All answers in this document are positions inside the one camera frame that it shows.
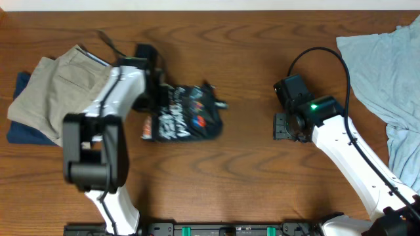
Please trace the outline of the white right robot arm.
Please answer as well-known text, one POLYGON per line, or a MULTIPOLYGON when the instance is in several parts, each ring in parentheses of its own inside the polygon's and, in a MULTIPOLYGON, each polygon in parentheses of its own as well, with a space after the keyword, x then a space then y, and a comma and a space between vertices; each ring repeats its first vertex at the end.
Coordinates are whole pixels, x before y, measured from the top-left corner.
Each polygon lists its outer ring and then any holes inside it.
POLYGON ((418 235, 419 196, 380 160, 345 118, 332 96, 282 98, 283 113, 274 117, 276 140, 312 142, 337 166, 361 199, 369 218, 328 216, 313 235, 418 235))

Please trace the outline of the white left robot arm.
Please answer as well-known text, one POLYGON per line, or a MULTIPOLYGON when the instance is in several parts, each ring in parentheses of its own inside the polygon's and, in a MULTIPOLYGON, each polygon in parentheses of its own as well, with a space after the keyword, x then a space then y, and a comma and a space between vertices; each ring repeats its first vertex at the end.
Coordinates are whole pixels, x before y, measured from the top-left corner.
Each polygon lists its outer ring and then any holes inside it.
POLYGON ((131 109, 155 106, 159 78, 157 56, 125 57, 112 68, 104 88, 81 113, 63 120, 63 175, 101 213, 103 224, 69 224, 65 235, 141 235, 140 212, 126 181, 129 158, 123 122, 131 109))

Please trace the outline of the black orange-patterned sports shirt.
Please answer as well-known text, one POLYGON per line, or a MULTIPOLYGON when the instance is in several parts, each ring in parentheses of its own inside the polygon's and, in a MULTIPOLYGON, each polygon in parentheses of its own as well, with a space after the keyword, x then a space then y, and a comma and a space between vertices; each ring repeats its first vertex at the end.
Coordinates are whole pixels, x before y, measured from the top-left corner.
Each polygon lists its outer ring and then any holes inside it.
POLYGON ((200 86, 160 84, 157 107, 146 118, 142 139, 151 142, 214 140, 222 132, 219 114, 228 104, 215 95, 207 82, 200 86))

